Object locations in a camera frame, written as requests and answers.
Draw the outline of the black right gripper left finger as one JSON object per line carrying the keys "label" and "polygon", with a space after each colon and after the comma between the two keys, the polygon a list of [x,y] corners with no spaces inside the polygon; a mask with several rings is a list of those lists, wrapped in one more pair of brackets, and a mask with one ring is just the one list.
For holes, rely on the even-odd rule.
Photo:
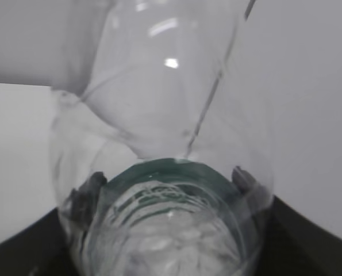
{"label": "black right gripper left finger", "polygon": [[78,275],[57,209],[0,243],[0,275]]}

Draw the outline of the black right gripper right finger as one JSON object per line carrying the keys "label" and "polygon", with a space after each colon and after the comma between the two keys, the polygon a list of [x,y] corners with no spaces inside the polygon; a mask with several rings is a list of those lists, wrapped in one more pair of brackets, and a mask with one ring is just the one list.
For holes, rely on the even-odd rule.
{"label": "black right gripper right finger", "polygon": [[247,202],[262,244],[254,275],[342,276],[342,239],[301,216],[278,197],[266,203],[262,195]]}

